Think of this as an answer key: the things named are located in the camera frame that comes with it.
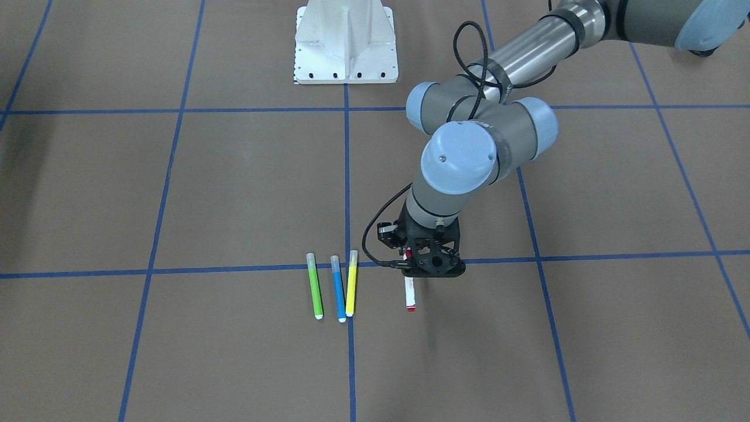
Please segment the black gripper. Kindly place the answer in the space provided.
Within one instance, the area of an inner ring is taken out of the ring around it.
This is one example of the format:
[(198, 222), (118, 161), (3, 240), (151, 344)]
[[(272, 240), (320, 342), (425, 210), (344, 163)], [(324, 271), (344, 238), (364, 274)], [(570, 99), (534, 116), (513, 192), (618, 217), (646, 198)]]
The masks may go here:
[(455, 278), (466, 271), (466, 263), (460, 256), (460, 222), (449, 225), (424, 227), (402, 209), (395, 222), (377, 224), (378, 240), (390, 249), (409, 251), (409, 257), (399, 261), (384, 261), (382, 265), (401, 270), (404, 276), (413, 278)]

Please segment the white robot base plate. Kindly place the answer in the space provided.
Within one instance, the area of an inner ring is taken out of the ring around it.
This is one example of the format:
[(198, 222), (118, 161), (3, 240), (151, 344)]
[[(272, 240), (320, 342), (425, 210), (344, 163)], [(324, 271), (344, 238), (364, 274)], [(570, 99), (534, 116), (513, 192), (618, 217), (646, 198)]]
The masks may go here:
[(295, 83), (397, 82), (394, 13), (382, 2), (309, 1), (295, 18)]

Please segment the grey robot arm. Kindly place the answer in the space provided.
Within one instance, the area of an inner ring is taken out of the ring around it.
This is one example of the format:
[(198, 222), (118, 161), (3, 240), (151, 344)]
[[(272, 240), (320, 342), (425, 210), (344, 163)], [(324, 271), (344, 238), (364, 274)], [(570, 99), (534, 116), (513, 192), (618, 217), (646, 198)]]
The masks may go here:
[(561, 1), (496, 50), (479, 29), (479, 59), (463, 61), (455, 50), (460, 74), (410, 91), (405, 116), (429, 141), (400, 192), (405, 202), (397, 219), (371, 219), (365, 227), (365, 256), (407, 277), (462, 275), (461, 211), (559, 134), (546, 102), (509, 101), (512, 91), (543, 82), (560, 62), (605, 40), (710, 55), (747, 21), (748, 8), (747, 1)]

